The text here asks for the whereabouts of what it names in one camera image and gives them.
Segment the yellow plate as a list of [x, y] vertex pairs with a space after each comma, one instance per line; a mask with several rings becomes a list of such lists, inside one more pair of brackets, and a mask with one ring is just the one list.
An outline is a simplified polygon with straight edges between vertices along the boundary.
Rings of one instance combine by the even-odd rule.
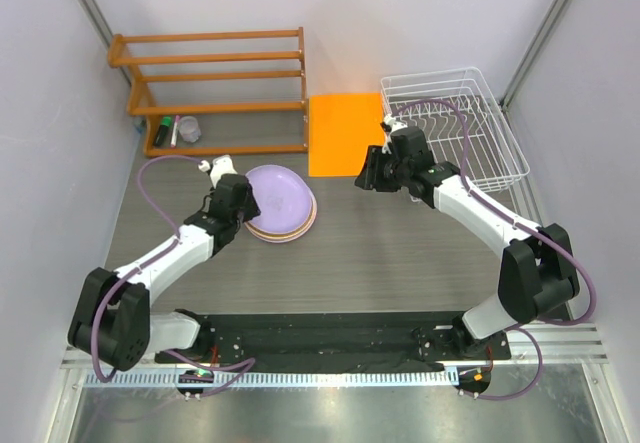
[[245, 227], [255, 237], [269, 243], [288, 243], [302, 237], [313, 225], [317, 217], [317, 201], [314, 195], [311, 195], [311, 211], [305, 223], [293, 232], [286, 234], [271, 234], [262, 232], [250, 223], [246, 223]]

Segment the pink plate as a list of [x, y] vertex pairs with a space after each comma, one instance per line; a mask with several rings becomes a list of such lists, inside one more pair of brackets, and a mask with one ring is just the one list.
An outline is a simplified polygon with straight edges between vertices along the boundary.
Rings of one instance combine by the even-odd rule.
[[285, 212], [284, 210], [279, 212], [270, 211], [267, 213], [266, 217], [259, 217], [257, 220], [250, 222], [250, 224], [256, 227], [258, 230], [261, 230], [262, 232], [271, 233], [271, 234], [286, 234], [289, 232], [293, 232], [296, 229], [298, 229], [301, 225], [303, 225], [307, 220], [309, 213], [311, 211], [311, 197], [309, 198], [308, 203], [309, 205], [306, 208], [306, 210], [303, 210], [302, 206], [294, 206], [288, 212]]

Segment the purple plate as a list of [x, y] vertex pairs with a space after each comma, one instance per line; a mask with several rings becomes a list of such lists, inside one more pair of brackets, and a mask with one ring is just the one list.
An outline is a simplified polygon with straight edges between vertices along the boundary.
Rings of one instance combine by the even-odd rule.
[[257, 166], [246, 173], [255, 198], [261, 210], [259, 217], [266, 217], [270, 211], [288, 212], [294, 206], [306, 210], [311, 195], [314, 195], [306, 182], [293, 170], [279, 165]]

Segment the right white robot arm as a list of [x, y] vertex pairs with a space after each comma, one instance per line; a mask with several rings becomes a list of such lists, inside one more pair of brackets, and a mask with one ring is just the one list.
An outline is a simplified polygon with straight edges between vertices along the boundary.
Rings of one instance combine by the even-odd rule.
[[457, 166], [436, 162], [420, 129], [402, 124], [382, 128], [386, 141], [369, 146], [356, 186], [407, 190], [462, 224], [500, 259], [496, 292], [452, 322], [455, 353], [475, 357], [498, 333], [545, 316], [579, 294], [569, 236], [562, 227], [520, 219], [487, 197]]

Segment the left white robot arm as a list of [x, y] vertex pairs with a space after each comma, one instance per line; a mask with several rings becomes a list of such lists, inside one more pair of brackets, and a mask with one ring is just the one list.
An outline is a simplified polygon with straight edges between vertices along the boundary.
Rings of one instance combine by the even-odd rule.
[[260, 214], [249, 180], [224, 174], [203, 207], [178, 234], [142, 258], [110, 271], [98, 267], [85, 278], [68, 330], [68, 343], [96, 364], [133, 368], [147, 353], [180, 351], [205, 360], [213, 348], [211, 325], [186, 310], [153, 316], [152, 303], [194, 267], [231, 243], [241, 225]]

